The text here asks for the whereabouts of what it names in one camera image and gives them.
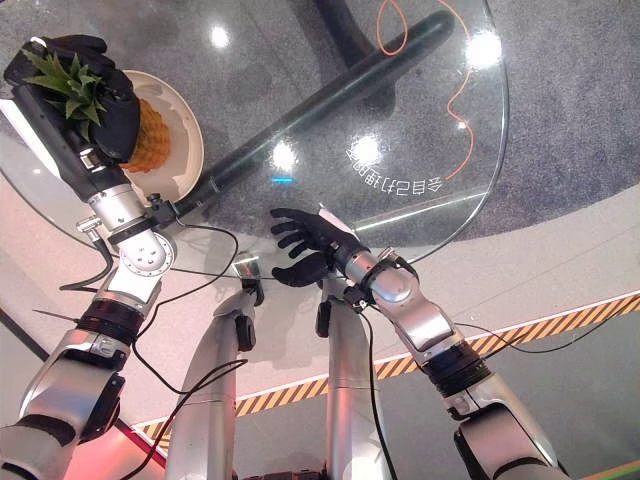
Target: pineapple leaves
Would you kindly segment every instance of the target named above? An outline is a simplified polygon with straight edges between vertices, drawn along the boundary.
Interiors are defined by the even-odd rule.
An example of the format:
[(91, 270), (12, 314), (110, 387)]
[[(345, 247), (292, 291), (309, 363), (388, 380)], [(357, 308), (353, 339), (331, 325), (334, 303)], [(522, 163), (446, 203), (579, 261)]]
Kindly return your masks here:
[(24, 81), (33, 85), (39, 85), (41, 87), (48, 88), (49, 90), (53, 90), (54, 92), (58, 92), (66, 96), (70, 96), (73, 94), (73, 90), (68, 85), (68, 83), (60, 78), (49, 77), (47, 75), (38, 75), (37, 77), (25, 78)]
[(60, 112), (66, 110), (65, 102), (56, 102), (55, 100), (47, 100), (46, 102)]
[(100, 126), (99, 112), (106, 112), (97, 98), (101, 78), (89, 71), (88, 65), (81, 65), (78, 55), (73, 56), (70, 66), (65, 66), (57, 54), (42, 58), (28, 50), (22, 50), (27, 59), (42, 73), (25, 81), (52, 90), (64, 97), (64, 101), (47, 100), (61, 111), (67, 119), (78, 122), (82, 137), (89, 139), (91, 122)]
[(59, 76), (60, 78), (66, 78), (67, 80), (71, 80), (71, 76), (67, 73), (67, 71), (64, 69), (64, 67), (60, 63), (60, 59), (58, 58), (57, 53), (53, 54), (53, 58), (51, 57), (51, 55), (48, 55), (47, 61), (51, 62), (51, 64), (53, 65), (53, 68), (56, 71), (57, 76)]
[(73, 56), (73, 61), (71, 62), (71, 70), (69, 71), (69, 75), (71, 78), (76, 78), (78, 76), (78, 72), (80, 72), (80, 59), (78, 58), (78, 54), (76, 53)]
[(67, 118), (71, 118), (71, 115), (73, 115), (73, 112), (75, 112), (80, 105), (82, 105), (81, 102), (77, 100), (73, 100), (72, 98), (67, 100), (67, 103), (65, 104), (65, 111), (64, 111), (65, 116)]
[(89, 120), (84, 120), (82, 122), (80, 122), (80, 135), (82, 135), (82, 138), (84, 138), (87, 142), (90, 142), (91, 139), (89, 138)]
[(96, 106), (93, 103), (80, 108), (80, 111), (84, 113), (89, 120), (100, 126), (100, 118), (98, 118), (98, 112), (96, 111)]
[(49, 76), (52, 76), (52, 77), (54, 77), (56, 75), (56, 72), (55, 72), (55, 69), (53, 68), (53, 65), (51, 65), (44, 58), (40, 58), (35, 53), (32, 53), (29, 50), (25, 50), (25, 49), (22, 49), (22, 54), (25, 57), (27, 57), (27, 59), (33, 64), (34, 67), (36, 67), (38, 70), (40, 70), (45, 75), (49, 75)]

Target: hazard stripe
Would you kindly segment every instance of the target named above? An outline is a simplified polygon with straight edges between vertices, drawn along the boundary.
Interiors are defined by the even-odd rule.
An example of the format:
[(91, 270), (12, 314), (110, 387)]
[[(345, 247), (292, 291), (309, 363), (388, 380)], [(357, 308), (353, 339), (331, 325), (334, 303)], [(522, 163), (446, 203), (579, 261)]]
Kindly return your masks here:
[[(540, 338), (558, 335), (577, 328), (594, 325), (609, 317), (622, 315), (640, 310), (640, 294), (634, 293), (625, 297), (600, 304), (588, 306), (570, 313), (562, 313), (552, 318), (532, 322), (523, 326), (499, 330), (495, 334), (486, 333), (469, 340), (471, 347), (479, 355), (487, 355), (505, 346), (505, 341), (521, 344)], [(382, 361), (375, 365), (378, 379), (391, 378), (414, 372), (418, 368), (409, 355), (396, 356), (391, 360)], [(236, 416), (242, 417), (271, 408), (282, 407), (300, 402), (308, 398), (326, 395), (329, 392), (329, 382), (326, 376), (315, 378), (307, 382), (300, 382), (280, 389), (244, 398), (236, 404)], [(154, 441), (164, 425), (163, 420), (144, 424), (138, 430)], [(168, 445), (171, 429), (164, 435), (160, 446)]]

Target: orange cable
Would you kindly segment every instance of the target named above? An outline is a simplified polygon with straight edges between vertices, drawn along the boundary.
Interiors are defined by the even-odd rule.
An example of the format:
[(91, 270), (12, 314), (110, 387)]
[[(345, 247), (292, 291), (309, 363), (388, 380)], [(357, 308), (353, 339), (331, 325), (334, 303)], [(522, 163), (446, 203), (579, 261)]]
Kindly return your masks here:
[[(467, 44), (469, 44), (471, 42), (471, 35), (469, 35), (469, 29), (467, 29), (467, 25), (464, 23), (464, 20), (462, 20), (462, 17), (460, 16), (460, 14), (456, 12), (455, 9), (451, 5), (449, 5), (445, 0), (437, 0), (437, 1), (438, 3), (446, 7), (458, 19), (458, 21), (462, 25), (462, 29), (464, 30), (465, 37), (467, 38)], [(467, 152), (467, 156), (465, 157), (464, 161), (460, 165), (458, 165), (458, 167), (452, 173), (447, 175), (445, 177), (445, 180), (451, 180), (458, 173), (460, 173), (460, 171), (462, 171), (462, 169), (467, 165), (467, 163), (469, 163), (469, 160), (471, 159), (471, 154), (473, 153), (473, 149), (475, 147), (475, 134), (473, 133), (473, 129), (469, 125), (469, 122), (467, 122), (461, 116), (455, 114), (451, 109), (451, 105), (453, 104), (453, 102), (456, 101), (456, 99), (462, 94), (464, 88), (467, 86), (467, 83), (469, 82), (469, 77), (471, 76), (472, 71), (473, 71), (473, 68), (469, 66), (469, 68), (467, 69), (467, 74), (464, 77), (464, 81), (462, 82), (462, 85), (460, 85), (460, 88), (458, 89), (458, 91), (447, 102), (447, 112), (458, 122), (464, 123), (465, 128), (469, 132), (469, 137), (471, 141), (469, 144), (469, 151)]]
[[(380, 30), (381, 30), (380, 27), (382, 25), (382, 12), (384, 11), (388, 3), (391, 3), (393, 8), (395, 8), (396, 11), (398, 12), (398, 15), (400, 15), (400, 19), (402, 20), (402, 27), (404, 28), (404, 38), (402, 39), (402, 45), (400, 45), (398, 48), (396, 48), (393, 51), (389, 51), (385, 48), (384, 43), (382, 43), (382, 37), (380, 36)], [(405, 18), (404, 13), (400, 8), (400, 5), (396, 3), (396, 0), (384, 0), (380, 4), (380, 7), (378, 8), (378, 18), (376, 19), (376, 38), (378, 40), (378, 47), (380, 47), (380, 50), (382, 51), (382, 53), (384, 53), (388, 57), (393, 57), (394, 55), (399, 54), (402, 51), (402, 49), (404, 49), (404, 46), (407, 44), (407, 39), (409, 38), (409, 25), (407, 25), (407, 19)]]

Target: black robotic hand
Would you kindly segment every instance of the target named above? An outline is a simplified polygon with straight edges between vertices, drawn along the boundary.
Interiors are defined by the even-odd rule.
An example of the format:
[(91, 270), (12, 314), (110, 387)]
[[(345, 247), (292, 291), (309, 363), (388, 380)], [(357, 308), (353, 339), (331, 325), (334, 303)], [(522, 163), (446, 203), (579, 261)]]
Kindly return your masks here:
[(290, 220), (274, 225), (271, 233), (284, 236), (278, 247), (287, 248), (299, 242), (289, 252), (290, 258), (297, 258), (305, 250), (315, 250), (289, 268), (274, 268), (271, 273), (276, 280), (291, 287), (304, 287), (318, 282), (337, 268), (344, 273), (344, 267), (353, 254), (368, 250), (358, 239), (339, 229), (320, 215), (290, 208), (271, 210), (273, 218), (289, 218)]
[[(87, 65), (89, 71), (101, 77), (96, 87), (96, 97), (104, 106), (105, 112), (100, 115), (100, 125), (92, 124), (90, 138), (97, 146), (100, 159), (107, 165), (127, 162), (131, 157), (138, 137), (140, 125), (140, 106), (133, 93), (133, 85), (126, 75), (116, 69), (115, 63), (104, 53), (107, 44), (98, 37), (88, 35), (69, 35), (58, 38), (46, 38), (26, 43), (22, 49), (28, 50), (40, 57), (56, 54), (64, 64), (71, 64), (73, 57), (78, 55), (81, 65)], [(57, 112), (48, 104), (48, 100), (56, 100), (55, 92), (42, 87), (30, 85), (25, 79), (38, 75), (38, 69), (22, 53), (14, 57), (4, 72), (7, 82), (13, 85), (14, 97), (21, 110), (33, 107), (34, 103), (42, 109), (49, 118), (53, 128), (61, 131), (71, 148), (81, 150), (82, 138), (78, 135), (74, 122), (66, 120), (62, 113)], [(22, 96), (20, 89), (30, 90), (31, 102), (20, 104)]]

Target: glass table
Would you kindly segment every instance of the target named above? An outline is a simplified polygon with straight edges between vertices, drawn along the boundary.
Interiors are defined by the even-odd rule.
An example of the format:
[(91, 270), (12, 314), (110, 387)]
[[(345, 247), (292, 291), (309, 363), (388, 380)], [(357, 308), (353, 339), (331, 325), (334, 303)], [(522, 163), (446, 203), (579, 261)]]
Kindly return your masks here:
[[(374, 251), (393, 246), (418, 261), (453, 239), (491, 191), (508, 93), (486, 3), (401, 7), (404, 45), (392, 2), (9, 3), (0, 63), (32, 35), (81, 31), (103, 37), (120, 68), (171, 84), (194, 111), (205, 150), (201, 185), (178, 202), (188, 207), (183, 221), (232, 231), (262, 278), (291, 262), (269, 232), (275, 207), (322, 205)], [(380, 52), (378, 35), (398, 53)], [(19, 151), (8, 122), (0, 126)], [(44, 218), (87, 241), (75, 224), (90, 209), (35, 156), (7, 151), (0, 168)], [(219, 273), (232, 251), (221, 233), (167, 232), (178, 269)]]

